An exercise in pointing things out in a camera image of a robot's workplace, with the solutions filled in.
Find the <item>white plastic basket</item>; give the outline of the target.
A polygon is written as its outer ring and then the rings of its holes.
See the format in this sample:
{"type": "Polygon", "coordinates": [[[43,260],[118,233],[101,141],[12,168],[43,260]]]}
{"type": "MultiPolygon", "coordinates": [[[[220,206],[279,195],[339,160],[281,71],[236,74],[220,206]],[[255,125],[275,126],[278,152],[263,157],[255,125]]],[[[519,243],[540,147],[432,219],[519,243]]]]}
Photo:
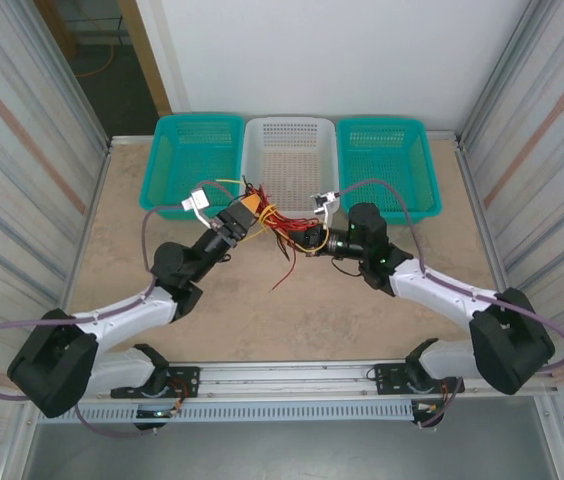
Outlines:
{"type": "Polygon", "coordinates": [[[313,117],[248,121],[239,177],[261,186],[284,216],[312,217],[313,196],[340,189],[334,124],[313,117]]]}

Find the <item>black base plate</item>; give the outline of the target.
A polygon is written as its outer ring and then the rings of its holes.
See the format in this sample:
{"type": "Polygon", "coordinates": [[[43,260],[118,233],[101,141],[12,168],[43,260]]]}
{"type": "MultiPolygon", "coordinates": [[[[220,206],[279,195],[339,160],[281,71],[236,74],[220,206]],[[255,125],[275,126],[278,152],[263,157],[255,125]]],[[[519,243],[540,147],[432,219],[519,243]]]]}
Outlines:
{"type": "Polygon", "coordinates": [[[114,399],[167,398],[184,400],[196,398],[200,384],[200,368],[170,366],[152,374],[141,387],[122,387],[110,391],[114,399]]]}
{"type": "Polygon", "coordinates": [[[379,395],[438,395],[466,390],[464,382],[456,377],[436,380],[422,367],[410,363],[381,363],[371,369],[368,378],[375,383],[379,395]]]}

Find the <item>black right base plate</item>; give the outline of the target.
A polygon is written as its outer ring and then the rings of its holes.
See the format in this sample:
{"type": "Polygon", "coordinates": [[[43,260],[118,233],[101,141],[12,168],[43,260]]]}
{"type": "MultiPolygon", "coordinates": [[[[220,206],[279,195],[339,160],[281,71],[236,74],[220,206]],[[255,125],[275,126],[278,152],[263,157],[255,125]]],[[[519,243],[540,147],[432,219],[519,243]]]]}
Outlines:
{"type": "Polygon", "coordinates": [[[375,383],[379,395],[438,395],[466,390],[464,382],[456,377],[436,380],[422,367],[410,363],[381,363],[371,369],[368,378],[375,383]]]}

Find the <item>wooden door frame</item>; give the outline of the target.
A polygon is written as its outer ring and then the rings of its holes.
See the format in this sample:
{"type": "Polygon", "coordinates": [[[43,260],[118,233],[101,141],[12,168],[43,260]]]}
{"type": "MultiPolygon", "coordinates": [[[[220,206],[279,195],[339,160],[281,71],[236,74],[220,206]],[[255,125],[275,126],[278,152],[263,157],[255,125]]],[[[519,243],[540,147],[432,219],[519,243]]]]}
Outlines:
{"type": "Polygon", "coordinates": [[[116,0],[151,98],[160,117],[172,114],[137,0],[116,0]]]}

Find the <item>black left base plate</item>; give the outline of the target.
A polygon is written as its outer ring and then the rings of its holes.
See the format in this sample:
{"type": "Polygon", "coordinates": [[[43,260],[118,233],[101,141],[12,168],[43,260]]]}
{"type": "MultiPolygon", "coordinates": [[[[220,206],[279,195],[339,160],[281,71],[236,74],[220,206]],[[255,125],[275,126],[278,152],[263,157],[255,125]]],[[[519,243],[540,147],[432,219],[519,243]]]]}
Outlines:
{"type": "Polygon", "coordinates": [[[152,374],[141,387],[122,387],[110,391],[114,399],[167,398],[184,400],[196,398],[200,384],[200,368],[170,366],[152,374]]]}

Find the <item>grey metal shelf panel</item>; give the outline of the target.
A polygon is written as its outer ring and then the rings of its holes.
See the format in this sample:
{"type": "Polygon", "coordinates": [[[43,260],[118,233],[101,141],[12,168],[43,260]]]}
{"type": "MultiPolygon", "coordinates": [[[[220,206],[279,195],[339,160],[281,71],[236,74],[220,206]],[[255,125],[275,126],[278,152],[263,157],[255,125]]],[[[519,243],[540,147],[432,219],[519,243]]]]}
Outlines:
{"type": "Polygon", "coordinates": [[[403,421],[175,424],[135,439],[43,425],[23,480],[558,480],[534,402],[458,399],[403,421]]]}

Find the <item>wooden furniture piece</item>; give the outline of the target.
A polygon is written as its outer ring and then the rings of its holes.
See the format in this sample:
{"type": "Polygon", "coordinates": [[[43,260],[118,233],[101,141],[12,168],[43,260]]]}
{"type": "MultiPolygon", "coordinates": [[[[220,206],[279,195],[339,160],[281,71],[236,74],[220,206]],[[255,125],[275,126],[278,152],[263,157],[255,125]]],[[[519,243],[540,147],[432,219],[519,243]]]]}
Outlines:
{"type": "Polygon", "coordinates": [[[69,30],[55,0],[33,0],[39,14],[64,57],[71,61],[78,52],[75,35],[69,30]]]}

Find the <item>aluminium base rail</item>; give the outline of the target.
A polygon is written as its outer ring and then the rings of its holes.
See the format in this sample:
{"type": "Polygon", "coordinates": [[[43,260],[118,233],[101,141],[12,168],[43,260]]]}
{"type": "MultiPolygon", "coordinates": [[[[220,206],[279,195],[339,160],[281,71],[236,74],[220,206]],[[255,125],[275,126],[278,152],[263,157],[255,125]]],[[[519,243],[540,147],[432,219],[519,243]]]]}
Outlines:
{"type": "MultiPolygon", "coordinates": [[[[171,366],[200,368],[198,402],[318,401],[388,398],[425,398],[431,394],[379,396],[371,367],[399,360],[352,360],[307,362],[174,362],[171,366]]],[[[464,380],[465,391],[456,399],[498,398],[484,380],[464,380]]],[[[541,374],[530,379],[517,396],[556,395],[553,378],[541,374]]]]}

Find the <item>teal plastic basket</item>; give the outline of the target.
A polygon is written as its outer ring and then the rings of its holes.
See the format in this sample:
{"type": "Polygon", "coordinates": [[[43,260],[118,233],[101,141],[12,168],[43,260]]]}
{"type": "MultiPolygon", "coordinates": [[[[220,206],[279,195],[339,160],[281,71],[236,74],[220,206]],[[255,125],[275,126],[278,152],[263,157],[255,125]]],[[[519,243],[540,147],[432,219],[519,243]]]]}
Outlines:
{"type": "Polygon", "coordinates": [[[400,194],[411,219],[439,215],[442,202],[424,124],[405,117],[347,117],[336,125],[340,188],[359,186],[341,198],[345,211],[375,204],[391,225],[404,225],[400,203],[378,182],[400,194]]]}
{"type": "Polygon", "coordinates": [[[238,194],[244,120],[229,114],[180,114],[158,120],[139,197],[148,211],[179,205],[200,185],[212,217],[238,194]]]}

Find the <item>aluminium frame post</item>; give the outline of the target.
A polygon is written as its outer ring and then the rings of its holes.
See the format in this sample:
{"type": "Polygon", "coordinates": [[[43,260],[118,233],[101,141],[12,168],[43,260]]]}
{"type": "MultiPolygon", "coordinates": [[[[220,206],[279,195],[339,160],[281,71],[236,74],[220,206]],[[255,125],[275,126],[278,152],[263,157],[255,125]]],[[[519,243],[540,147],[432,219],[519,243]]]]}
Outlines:
{"type": "Polygon", "coordinates": [[[90,143],[98,151],[105,152],[110,140],[79,83],[81,75],[75,75],[70,65],[72,60],[68,61],[64,57],[40,14],[39,16],[42,20],[41,29],[45,28],[45,33],[40,33],[40,36],[43,39],[43,45],[48,49],[45,56],[45,66],[51,74],[51,78],[59,86],[61,96],[67,101],[71,112],[77,117],[78,124],[87,135],[90,143]]]}
{"type": "Polygon", "coordinates": [[[489,112],[494,108],[508,79],[520,62],[528,43],[533,39],[538,23],[543,15],[543,0],[529,0],[523,14],[508,40],[502,54],[480,93],[467,121],[457,138],[466,143],[476,134],[485,122],[489,112]]]}

